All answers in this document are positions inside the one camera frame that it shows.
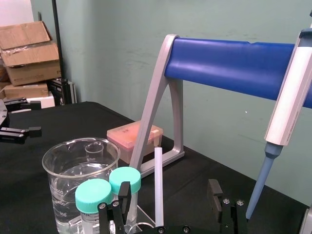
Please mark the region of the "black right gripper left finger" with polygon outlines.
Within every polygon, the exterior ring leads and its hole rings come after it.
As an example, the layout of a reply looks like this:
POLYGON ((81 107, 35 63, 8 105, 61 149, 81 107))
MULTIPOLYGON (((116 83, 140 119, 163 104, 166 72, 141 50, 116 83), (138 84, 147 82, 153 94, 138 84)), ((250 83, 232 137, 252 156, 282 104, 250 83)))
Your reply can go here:
POLYGON ((111 204, 98 204, 99 233, 110 233, 110 221, 115 225, 116 234, 125 234, 125 224, 131 203, 131 185, 129 181, 122 182, 118 193, 118 200, 111 204))

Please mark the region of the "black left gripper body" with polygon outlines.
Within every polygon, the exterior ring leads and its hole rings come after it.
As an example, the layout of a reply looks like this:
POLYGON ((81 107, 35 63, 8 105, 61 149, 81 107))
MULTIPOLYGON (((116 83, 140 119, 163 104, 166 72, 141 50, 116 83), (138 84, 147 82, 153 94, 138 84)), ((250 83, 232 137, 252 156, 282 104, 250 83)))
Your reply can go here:
POLYGON ((9 132, 9 103, 4 101, 3 99, 0 100, 0 131, 8 133, 9 132))

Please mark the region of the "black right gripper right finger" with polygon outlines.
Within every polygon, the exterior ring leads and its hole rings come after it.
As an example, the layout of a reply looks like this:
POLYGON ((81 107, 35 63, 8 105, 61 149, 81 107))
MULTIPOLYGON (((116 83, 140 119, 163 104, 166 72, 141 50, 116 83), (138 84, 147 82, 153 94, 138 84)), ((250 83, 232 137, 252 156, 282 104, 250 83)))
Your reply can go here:
POLYGON ((225 196, 216 179, 208 180, 207 197, 219 224, 220 234, 246 233, 246 202, 225 196))

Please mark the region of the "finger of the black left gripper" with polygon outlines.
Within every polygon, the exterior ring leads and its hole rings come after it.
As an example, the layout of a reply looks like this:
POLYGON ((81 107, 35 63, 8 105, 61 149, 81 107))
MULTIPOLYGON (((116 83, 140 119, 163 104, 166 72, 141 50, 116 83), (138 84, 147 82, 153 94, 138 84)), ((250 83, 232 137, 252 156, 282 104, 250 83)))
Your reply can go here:
POLYGON ((19 111, 19 110, 40 110, 40 101, 28 101, 25 97, 7 99, 4 102, 4 113, 19 111))
POLYGON ((41 137, 41 127, 30 127, 27 129, 0 128, 0 141, 4 143, 24 144, 25 140, 30 137, 41 137))

